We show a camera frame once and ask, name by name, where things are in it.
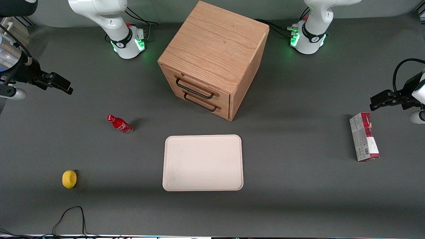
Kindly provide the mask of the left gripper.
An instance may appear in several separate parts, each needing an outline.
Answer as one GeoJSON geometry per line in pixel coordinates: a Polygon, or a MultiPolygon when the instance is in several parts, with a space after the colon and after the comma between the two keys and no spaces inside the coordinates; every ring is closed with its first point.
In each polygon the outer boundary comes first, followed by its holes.
{"type": "MultiPolygon", "coordinates": [[[[419,111],[414,111],[409,118],[412,123],[425,123],[425,76],[424,71],[416,74],[406,81],[404,87],[399,91],[400,96],[405,103],[402,103],[403,109],[419,107],[419,111]]],[[[396,94],[392,90],[384,90],[370,98],[370,110],[376,111],[387,106],[396,106],[396,94]]]]}

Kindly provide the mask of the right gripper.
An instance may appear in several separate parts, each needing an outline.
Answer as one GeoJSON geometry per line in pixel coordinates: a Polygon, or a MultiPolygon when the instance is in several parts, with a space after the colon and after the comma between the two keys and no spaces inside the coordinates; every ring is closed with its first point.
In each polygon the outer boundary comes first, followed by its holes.
{"type": "Polygon", "coordinates": [[[44,73],[35,59],[30,65],[26,65],[24,60],[20,59],[12,68],[1,71],[0,96],[11,100],[22,100],[26,98],[26,91],[13,86],[16,82],[28,83],[42,90],[50,87],[64,91],[68,95],[73,93],[70,81],[55,72],[50,74],[44,73]]]}

